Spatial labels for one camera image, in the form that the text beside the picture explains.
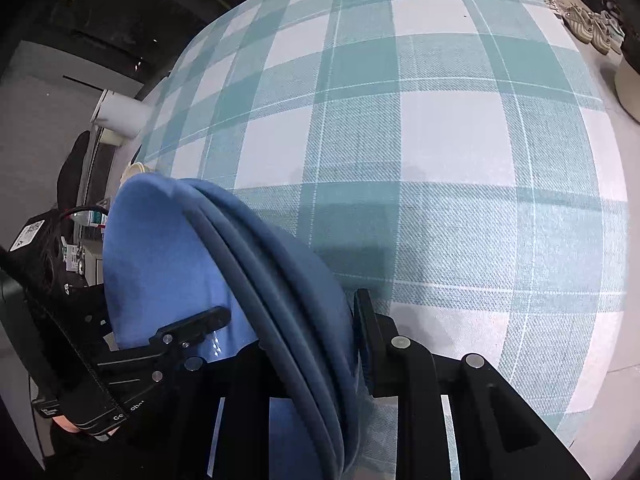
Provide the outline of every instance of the sneaker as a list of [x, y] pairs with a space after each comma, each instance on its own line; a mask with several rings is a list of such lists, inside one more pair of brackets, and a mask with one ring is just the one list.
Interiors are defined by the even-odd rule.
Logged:
[[612, 18], [616, 19], [616, 21], [618, 22], [618, 26], [622, 28], [622, 25], [624, 25], [624, 21], [622, 19], [622, 12], [620, 11], [620, 8], [616, 5], [615, 2], [611, 0], [607, 0], [606, 7], [607, 12], [611, 15]]
[[593, 19], [586, 10], [572, 4], [562, 16], [564, 24], [571, 33], [583, 43], [591, 43], [593, 39]]
[[606, 56], [611, 49], [611, 38], [609, 35], [609, 29], [600, 18], [599, 15], [593, 17], [593, 37], [591, 38], [591, 44], [595, 49]]
[[609, 31], [611, 49], [617, 54], [622, 54], [622, 51], [620, 49], [622, 47], [622, 42], [625, 41], [625, 33], [622, 32], [622, 29], [618, 24], [618, 20], [611, 14], [609, 14], [606, 10], [603, 10], [600, 13], [600, 19], [607, 26], [607, 30]]

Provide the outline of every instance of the folded blue garment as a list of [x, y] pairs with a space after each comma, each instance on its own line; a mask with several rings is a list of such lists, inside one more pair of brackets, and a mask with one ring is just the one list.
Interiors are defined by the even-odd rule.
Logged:
[[121, 348], [227, 306], [230, 324], [198, 353], [227, 358], [258, 338], [291, 396], [271, 403], [270, 478], [340, 478], [358, 447], [352, 317], [308, 247], [209, 182], [140, 174], [111, 207], [103, 259]]

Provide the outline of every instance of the floor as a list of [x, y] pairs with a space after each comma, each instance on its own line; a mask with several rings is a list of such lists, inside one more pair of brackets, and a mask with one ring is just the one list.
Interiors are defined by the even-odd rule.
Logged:
[[570, 449], [592, 480], [610, 480], [640, 441], [640, 124], [616, 97], [622, 56], [603, 56], [574, 38], [599, 86], [620, 149], [629, 207], [628, 292], [616, 350], [602, 389]]

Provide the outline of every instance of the white label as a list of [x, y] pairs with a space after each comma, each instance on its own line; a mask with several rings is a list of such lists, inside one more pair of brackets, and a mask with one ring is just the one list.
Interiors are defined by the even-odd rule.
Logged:
[[44, 220], [40, 220], [35, 224], [25, 226], [24, 229], [18, 235], [18, 237], [15, 239], [15, 242], [11, 246], [11, 249], [9, 249], [9, 252], [15, 251], [16, 249], [20, 249], [25, 245], [29, 245], [33, 241], [33, 239], [36, 237], [36, 234], [38, 234], [38, 231], [42, 227], [42, 224], [44, 224]]
[[67, 245], [65, 248], [66, 270], [68, 272], [78, 272], [78, 246]]

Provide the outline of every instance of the plaid bedsheet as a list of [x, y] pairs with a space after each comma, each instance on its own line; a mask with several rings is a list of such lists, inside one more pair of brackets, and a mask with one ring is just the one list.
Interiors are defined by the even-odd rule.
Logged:
[[[542, 0], [248, 0], [194, 38], [144, 132], [139, 160], [233, 190], [571, 443], [622, 318], [626, 190]], [[368, 412], [358, 464], [393, 474], [397, 408]]]

